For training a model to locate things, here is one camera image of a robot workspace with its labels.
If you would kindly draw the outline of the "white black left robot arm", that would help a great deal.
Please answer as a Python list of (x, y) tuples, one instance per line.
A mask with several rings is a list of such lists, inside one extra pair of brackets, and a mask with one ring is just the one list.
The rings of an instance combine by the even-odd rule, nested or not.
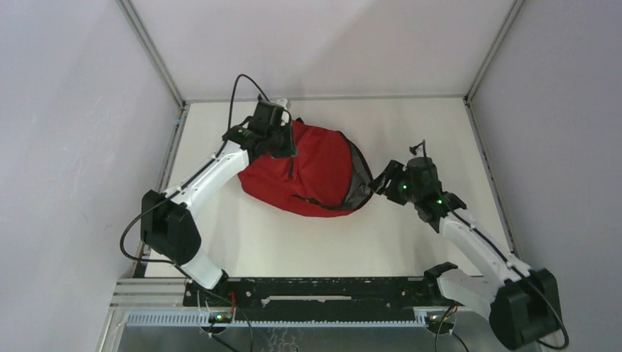
[(148, 191), (142, 197), (142, 242), (199, 285), (201, 296), (213, 306), (228, 299), (230, 288), (222, 281), (224, 269), (202, 250), (195, 218), (221, 187), (257, 159), (296, 156), (289, 108), (286, 98), (259, 100), (251, 115), (222, 135), (217, 151), (196, 171), (164, 191)]

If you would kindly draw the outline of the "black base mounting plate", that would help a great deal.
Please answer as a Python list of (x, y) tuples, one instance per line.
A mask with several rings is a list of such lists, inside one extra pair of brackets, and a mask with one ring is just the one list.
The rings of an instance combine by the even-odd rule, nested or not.
[(382, 301), (399, 307), (446, 307), (455, 301), (444, 298), (422, 276), (380, 277), (230, 277), (212, 289), (186, 282), (190, 305), (197, 299), (217, 302), (220, 297), (240, 307), (257, 307), (270, 297), (349, 297), (353, 300)]

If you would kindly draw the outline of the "aluminium frame rail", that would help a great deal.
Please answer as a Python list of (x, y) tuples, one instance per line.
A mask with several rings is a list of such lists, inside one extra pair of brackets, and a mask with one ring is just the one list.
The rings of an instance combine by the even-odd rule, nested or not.
[(155, 72), (161, 79), (164, 86), (167, 88), (167, 91), (175, 102), (175, 105), (180, 110), (184, 110), (184, 108), (186, 107), (186, 101), (183, 98), (180, 89), (178, 88), (178, 85), (173, 78), (173, 75), (167, 67), (164, 58), (162, 57), (159, 49), (157, 48), (153, 37), (150, 35), (148, 28), (142, 20), (142, 17), (139, 14), (139, 11), (136, 8), (134, 2), (130, 0), (116, 0), (116, 3), (120, 8), (121, 13), (125, 16), (140, 46), (146, 53), (147, 58), (149, 59)]

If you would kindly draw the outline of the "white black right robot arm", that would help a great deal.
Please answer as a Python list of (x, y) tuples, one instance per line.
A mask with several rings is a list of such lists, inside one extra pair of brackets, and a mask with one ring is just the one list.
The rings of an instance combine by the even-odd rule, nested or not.
[(407, 164), (391, 160), (370, 187), (399, 205), (413, 204), (419, 218), (483, 275), (476, 279), (449, 262), (436, 265), (425, 273), (428, 302), (442, 305), (449, 299), (478, 313), (511, 351), (532, 342), (557, 351), (570, 345), (554, 274), (535, 270), (502, 248), (463, 200), (442, 190), (431, 158), (414, 157)]

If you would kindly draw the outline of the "red student backpack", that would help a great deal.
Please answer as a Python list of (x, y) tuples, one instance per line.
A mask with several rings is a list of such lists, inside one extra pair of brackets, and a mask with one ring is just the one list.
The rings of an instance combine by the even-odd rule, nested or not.
[(238, 174), (250, 196), (300, 216), (347, 216), (365, 206), (373, 192), (362, 151), (341, 131), (293, 122), (298, 150), (293, 158), (265, 155)]

